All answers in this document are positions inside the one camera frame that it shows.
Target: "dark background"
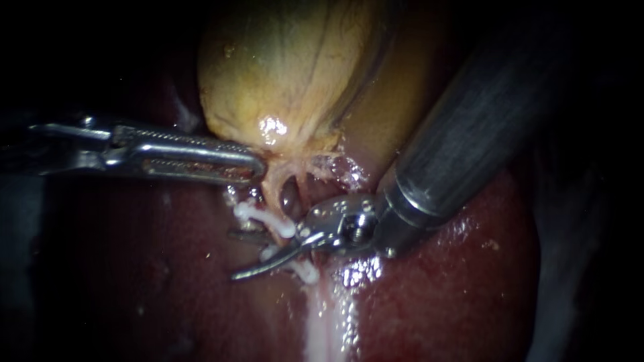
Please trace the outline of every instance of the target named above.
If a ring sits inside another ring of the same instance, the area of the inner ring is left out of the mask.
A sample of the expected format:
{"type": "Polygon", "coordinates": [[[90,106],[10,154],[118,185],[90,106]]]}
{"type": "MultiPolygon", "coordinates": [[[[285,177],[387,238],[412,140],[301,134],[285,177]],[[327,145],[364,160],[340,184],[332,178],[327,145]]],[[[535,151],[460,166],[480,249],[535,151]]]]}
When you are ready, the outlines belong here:
{"type": "MultiPolygon", "coordinates": [[[[459,42],[464,48],[475,44],[499,19],[523,5],[456,1],[459,42]]],[[[637,12],[623,3],[557,6],[569,15],[576,30],[579,87],[568,107],[517,159],[513,170],[523,177],[528,197],[534,196],[531,156],[535,150],[547,160],[548,172],[562,188],[574,187],[589,170],[600,180],[593,192],[607,200],[602,206],[607,216],[597,228],[602,244],[576,291],[581,318],[564,360],[623,360],[637,346],[638,332],[633,329],[639,327],[640,315],[635,295],[641,282],[635,266],[641,263],[636,256],[641,240],[636,196],[641,188],[637,182],[640,152],[636,146],[641,142],[637,130],[642,120],[636,74],[641,62],[635,54],[641,47],[642,31],[637,12]]],[[[0,15],[0,110],[84,107],[135,113],[118,105],[123,89],[136,82],[168,47],[196,44],[206,8],[190,1],[148,6],[4,5],[0,15]]],[[[87,300],[77,288],[74,271],[65,265],[64,241],[49,241],[47,258],[39,257],[34,249],[8,249],[11,237],[38,235],[16,230],[33,229],[30,217],[39,210],[44,213],[42,224],[55,228],[52,219],[64,195],[52,193],[51,185],[33,178],[3,176],[0,186],[0,253],[29,253],[21,262],[30,267],[33,284],[29,292],[34,296],[33,305],[23,309],[0,305],[0,360],[112,361],[109,351],[101,349],[100,326],[77,328],[91,320],[91,306],[84,303],[87,300]]],[[[584,227],[583,220],[579,225],[584,227]]],[[[13,274],[2,266],[4,286],[13,274]]]]}

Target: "metal jaw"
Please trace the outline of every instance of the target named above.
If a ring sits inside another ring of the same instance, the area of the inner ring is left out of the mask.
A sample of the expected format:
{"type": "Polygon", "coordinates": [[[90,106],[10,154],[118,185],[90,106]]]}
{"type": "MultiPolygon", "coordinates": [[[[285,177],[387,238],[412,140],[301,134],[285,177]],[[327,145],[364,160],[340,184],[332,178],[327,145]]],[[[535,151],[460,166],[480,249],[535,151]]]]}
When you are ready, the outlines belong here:
{"type": "Polygon", "coordinates": [[[210,137],[154,129],[124,119],[77,116],[25,127],[24,144],[1,154],[3,172],[98,174],[248,185],[266,165],[248,148],[210,137]],[[29,160],[24,155],[33,154],[29,160]]]}
{"type": "Polygon", "coordinates": [[[231,279],[270,272],[310,251],[343,257],[373,253],[370,241],[378,224],[374,202],[372,194],[348,194],[315,205],[297,224],[289,245],[266,261],[233,273],[231,279]]]}

